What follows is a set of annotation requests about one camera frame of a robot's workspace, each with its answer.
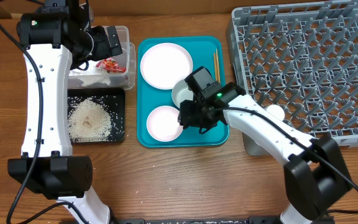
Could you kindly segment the red snack wrapper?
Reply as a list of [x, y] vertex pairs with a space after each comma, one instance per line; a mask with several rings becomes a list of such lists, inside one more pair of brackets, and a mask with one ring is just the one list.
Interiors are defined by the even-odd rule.
[[108, 73], [124, 73], [126, 71], [126, 68], [120, 67], [112, 57], [100, 60], [95, 67]]

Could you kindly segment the grey bowl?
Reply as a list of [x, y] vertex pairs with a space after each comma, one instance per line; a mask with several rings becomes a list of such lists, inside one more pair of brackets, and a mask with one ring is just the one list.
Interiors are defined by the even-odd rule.
[[185, 100], [193, 100], [193, 92], [188, 88], [188, 85], [184, 80], [180, 80], [173, 87], [172, 100], [177, 108], [180, 107], [181, 102]]

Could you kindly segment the white napkin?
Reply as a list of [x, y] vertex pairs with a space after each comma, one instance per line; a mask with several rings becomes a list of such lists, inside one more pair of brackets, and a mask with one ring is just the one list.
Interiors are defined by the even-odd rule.
[[89, 68], [87, 70], [74, 69], [69, 72], [69, 86], [88, 87], [91, 85], [110, 85], [109, 73], [99, 68]]

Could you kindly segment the small white plate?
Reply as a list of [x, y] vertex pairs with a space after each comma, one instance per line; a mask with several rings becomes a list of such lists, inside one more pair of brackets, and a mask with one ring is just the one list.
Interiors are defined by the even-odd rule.
[[157, 141], [170, 142], [180, 136], [183, 126], [178, 121], [179, 111], [172, 106], [159, 106], [147, 117], [148, 133]]

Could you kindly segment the white cup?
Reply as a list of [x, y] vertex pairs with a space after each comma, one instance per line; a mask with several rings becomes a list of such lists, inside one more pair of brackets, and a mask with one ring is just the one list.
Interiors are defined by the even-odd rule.
[[275, 104], [269, 105], [265, 108], [265, 110], [271, 115], [273, 115], [274, 117], [276, 117], [277, 119], [279, 119], [280, 121], [283, 121], [285, 119], [284, 109], [279, 105], [275, 105]]

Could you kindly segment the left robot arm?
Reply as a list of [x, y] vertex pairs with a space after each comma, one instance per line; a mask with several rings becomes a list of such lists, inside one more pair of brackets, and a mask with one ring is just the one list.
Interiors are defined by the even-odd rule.
[[68, 133], [68, 76], [89, 61], [122, 53], [115, 28], [92, 26], [88, 3], [45, 1], [22, 15], [15, 44], [27, 71], [27, 125], [20, 157], [9, 159], [9, 175], [28, 189], [65, 207], [78, 223], [116, 223], [92, 188], [87, 156], [74, 156]]

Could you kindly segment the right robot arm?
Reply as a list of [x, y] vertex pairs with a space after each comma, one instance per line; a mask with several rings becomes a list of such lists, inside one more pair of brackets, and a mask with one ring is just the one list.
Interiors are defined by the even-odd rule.
[[205, 67], [185, 78], [192, 100], [180, 104], [183, 128], [200, 134], [218, 123], [240, 130], [283, 167], [289, 207], [280, 223], [315, 223], [351, 190], [351, 177], [337, 142], [316, 139], [287, 124], [258, 105], [235, 83], [222, 86]]

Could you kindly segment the grey dishwasher rack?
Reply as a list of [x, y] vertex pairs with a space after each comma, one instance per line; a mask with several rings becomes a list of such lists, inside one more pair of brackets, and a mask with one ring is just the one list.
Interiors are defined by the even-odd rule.
[[260, 106], [358, 147], [358, 1], [237, 7], [227, 44], [236, 83]]

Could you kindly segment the clear plastic bin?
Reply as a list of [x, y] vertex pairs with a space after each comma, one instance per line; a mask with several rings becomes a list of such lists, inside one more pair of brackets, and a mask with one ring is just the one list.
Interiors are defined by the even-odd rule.
[[136, 55], [135, 46], [129, 39], [125, 26], [116, 27], [122, 47], [122, 54], [104, 60], [88, 61], [69, 72], [68, 88], [107, 88], [119, 87], [130, 90], [135, 85]]

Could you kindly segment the wooden chopstick right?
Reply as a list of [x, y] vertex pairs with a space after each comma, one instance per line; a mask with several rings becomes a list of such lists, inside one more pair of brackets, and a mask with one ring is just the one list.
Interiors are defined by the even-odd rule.
[[218, 54], [218, 50], [215, 51], [216, 52], [216, 61], [217, 61], [217, 68], [218, 68], [218, 81], [217, 82], [221, 82], [221, 77], [220, 77], [220, 68], [219, 68], [219, 54]]

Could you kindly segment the wooden chopstick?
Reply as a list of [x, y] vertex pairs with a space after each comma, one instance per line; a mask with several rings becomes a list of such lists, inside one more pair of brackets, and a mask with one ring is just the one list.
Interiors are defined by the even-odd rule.
[[218, 81], [217, 82], [221, 82], [221, 77], [220, 77], [220, 68], [219, 68], [219, 54], [218, 54], [218, 50], [215, 51], [216, 52], [216, 61], [217, 61], [217, 68], [218, 68]]
[[216, 52], [213, 53], [213, 61], [214, 61], [214, 78], [215, 81], [218, 81], [218, 68], [217, 68], [217, 61], [216, 61]]

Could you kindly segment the teal serving tray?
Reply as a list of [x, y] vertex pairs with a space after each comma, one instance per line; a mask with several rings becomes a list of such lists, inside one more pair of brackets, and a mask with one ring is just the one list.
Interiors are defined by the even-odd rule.
[[172, 106], [171, 90], [160, 90], [149, 85], [142, 77], [141, 60], [149, 48], [161, 43], [174, 43], [185, 48], [193, 61], [193, 68], [200, 66], [207, 68], [214, 75], [213, 54], [219, 54], [220, 81], [225, 84], [223, 50], [220, 41], [212, 36], [188, 37], [160, 37], [145, 39], [139, 45], [138, 72], [137, 72], [137, 138], [139, 142], [149, 148], [159, 147], [199, 147], [218, 146], [224, 144], [229, 137], [229, 126], [219, 122], [213, 129], [200, 134], [198, 128], [187, 128], [176, 139], [161, 142], [154, 139], [147, 130], [149, 114], [159, 106]]

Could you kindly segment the wooden chopstick left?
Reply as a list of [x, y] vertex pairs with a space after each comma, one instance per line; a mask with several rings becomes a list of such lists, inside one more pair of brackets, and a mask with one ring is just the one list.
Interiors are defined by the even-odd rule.
[[218, 81], [218, 68], [217, 68], [217, 61], [216, 61], [216, 52], [213, 53], [213, 61], [214, 61], [214, 78], [215, 81]]

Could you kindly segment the large white plate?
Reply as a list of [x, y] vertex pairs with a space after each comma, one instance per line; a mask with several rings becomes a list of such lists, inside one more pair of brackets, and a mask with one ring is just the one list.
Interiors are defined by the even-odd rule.
[[149, 48], [140, 61], [140, 73], [152, 87], [171, 90], [193, 71], [193, 59], [182, 46], [161, 43]]

